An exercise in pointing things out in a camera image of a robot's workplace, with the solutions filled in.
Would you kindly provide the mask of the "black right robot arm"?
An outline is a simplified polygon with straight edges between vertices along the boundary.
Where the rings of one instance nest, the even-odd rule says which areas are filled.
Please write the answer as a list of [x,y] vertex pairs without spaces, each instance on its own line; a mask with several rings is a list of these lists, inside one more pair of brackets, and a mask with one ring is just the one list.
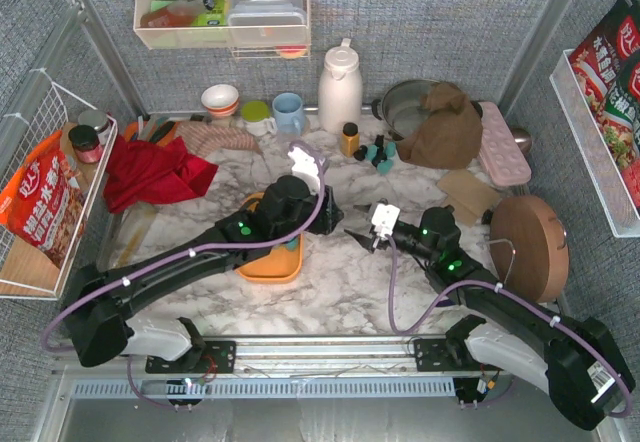
[[607,326],[593,317],[562,317],[505,288],[461,248],[452,207],[425,210],[419,225],[401,221],[386,200],[358,209],[371,225],[368,234],[353,236],[363,248],[414,257],[439,298],[476,312],[462,341],[473,360],[538,387],[583,430],[632,413],[636,383]]

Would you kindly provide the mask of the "white thermos jug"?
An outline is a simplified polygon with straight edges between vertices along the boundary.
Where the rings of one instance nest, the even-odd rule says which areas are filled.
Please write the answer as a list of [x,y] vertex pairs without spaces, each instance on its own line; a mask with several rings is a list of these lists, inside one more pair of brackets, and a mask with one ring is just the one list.
[[318,118],[321,127],[338,134],[345,123],[357,123],[361,117],[363,82],[359,55],[351,39],[329,49],[318,87]]

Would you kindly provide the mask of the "brown cardboard sheet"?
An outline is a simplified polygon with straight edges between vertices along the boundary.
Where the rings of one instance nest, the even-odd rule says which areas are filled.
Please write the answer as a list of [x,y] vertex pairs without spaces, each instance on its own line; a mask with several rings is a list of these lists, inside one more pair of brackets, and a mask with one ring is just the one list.
[[447,197],[443,204],[454,208],[456,221],[473,227],[500,200],[500,194],[468,170],[448,172],[436,184]]

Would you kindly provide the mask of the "round wooden board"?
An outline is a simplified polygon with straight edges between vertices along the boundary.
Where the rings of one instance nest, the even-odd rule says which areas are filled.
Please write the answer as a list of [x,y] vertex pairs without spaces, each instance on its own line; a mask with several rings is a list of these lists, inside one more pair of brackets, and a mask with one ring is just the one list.
[[566,229],[541,198],[500,201],[490,223],[490,253],[498,278],[520,297],[547,303],[562,293],[569,272]]

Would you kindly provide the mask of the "red noodle package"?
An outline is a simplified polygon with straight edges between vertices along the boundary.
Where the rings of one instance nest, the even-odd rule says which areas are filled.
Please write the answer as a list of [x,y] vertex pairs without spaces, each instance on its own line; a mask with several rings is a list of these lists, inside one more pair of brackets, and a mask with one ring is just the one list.
[[569,55],[581,93],[639,205],[639,2],[617,0]]

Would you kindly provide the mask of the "orange plastic storage basket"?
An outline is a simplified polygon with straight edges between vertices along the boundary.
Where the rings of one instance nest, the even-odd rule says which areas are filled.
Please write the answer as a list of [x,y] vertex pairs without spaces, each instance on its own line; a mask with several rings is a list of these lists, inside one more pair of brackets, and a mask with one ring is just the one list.
[[302,269],[304,260],[304,236],[299,235],[299,246],[289,251],[278,245],[260,259],[239,267],[235,272],[245,280],[256,284],[287,284],[292,282]]

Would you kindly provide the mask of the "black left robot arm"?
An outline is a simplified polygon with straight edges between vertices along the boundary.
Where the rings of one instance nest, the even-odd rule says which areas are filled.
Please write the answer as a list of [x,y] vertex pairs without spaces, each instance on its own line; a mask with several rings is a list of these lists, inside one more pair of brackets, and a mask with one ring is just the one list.
[[116,269],[85,265],[64,299],[64,325],[80,364],[143,355],[193,368],[206,347],[194,323],[143,318],[141,311],[197,280],[262,259],[302,232],[328,235],[343,217],[331,187],[314,194],[302,179],[285,175],[255,206],[243,205],[174,249]]

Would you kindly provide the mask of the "green capsule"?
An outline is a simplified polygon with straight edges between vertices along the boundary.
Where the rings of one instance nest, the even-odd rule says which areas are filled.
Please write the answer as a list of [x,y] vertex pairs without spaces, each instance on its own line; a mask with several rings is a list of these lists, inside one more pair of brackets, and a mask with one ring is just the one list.
[[289,251],[295,251],[299,246],[299,238],[293,238],[285,244],[285,248]]

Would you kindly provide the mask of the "white side wall rack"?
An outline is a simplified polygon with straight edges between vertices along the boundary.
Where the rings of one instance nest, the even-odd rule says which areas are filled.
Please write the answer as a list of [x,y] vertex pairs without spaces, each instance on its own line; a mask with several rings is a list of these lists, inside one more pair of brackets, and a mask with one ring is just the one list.
[[639,237],[639,212],[623,182],[571,69],[566,49],[549,76],[614,237]]

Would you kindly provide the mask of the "cream wall rack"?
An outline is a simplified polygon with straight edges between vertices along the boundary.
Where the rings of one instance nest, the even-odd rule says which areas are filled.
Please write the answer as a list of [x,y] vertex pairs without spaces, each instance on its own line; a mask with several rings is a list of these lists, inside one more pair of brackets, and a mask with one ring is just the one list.
[[229,0],[135,0],[133,30],[150,50],[224,48],[236,58],[294,59],[311,52],[310,0],[303,7],[307,42],[298,45],[236,46],[227,25]]

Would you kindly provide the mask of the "red jam jar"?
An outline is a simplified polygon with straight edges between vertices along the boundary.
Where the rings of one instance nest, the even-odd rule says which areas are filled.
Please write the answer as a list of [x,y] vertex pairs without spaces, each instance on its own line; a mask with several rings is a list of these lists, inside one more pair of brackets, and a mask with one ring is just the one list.
[[80,162],[96,164],[101,160],[103,147],[98,133],[93,127],[75,125],[69,130],[68,139]]

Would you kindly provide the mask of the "red cloth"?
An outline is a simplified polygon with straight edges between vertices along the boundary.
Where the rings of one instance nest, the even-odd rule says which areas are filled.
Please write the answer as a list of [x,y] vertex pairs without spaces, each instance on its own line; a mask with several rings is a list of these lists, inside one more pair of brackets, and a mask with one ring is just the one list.
[[168,205],[204,196],[218,166],[190,153],[180,137],[165,146],[116,137],[103,197],[118,214],[137,202]]

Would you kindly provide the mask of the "steel pot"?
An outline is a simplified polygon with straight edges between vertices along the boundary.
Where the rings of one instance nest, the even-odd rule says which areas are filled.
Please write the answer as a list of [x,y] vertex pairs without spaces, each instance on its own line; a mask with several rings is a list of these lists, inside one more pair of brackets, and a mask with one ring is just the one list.
[[430,79],[414,79],[391,87],[382,98],[371,102],[373,116],[384,121],[390,137],[401,141],[412,135],[426,120],[429,111],[422,106],[422,98],[437,84]]

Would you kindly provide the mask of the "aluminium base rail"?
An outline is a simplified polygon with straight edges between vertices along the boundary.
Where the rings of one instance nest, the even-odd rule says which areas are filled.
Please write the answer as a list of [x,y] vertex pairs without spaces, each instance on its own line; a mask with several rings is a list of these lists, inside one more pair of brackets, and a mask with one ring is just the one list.
[[148,374],[202,375],[258,373],[285,377],[310,377],[349,371],[386,373],[418,372],[477,377],[480,373],[505,372],[531,384],[541,384],[553,367],[567,368],[571,362],[595,358],[568,339],[552,341],[538,353],[519,338],[484,324],[466,339],[460,336],[417,337],[328,337],[296,338],[227,337],[197,340],[194,346],[170,360],[169,343],[127,349],[145,360]]

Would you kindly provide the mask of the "blue mug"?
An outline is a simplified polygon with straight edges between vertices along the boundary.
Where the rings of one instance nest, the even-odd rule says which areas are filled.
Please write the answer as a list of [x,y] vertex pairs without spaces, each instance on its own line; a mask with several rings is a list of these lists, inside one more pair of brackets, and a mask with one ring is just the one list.
[[306,127],[306,117],[302,98],[291,92],[277,95],[272,102],[277,132],[299,136]]

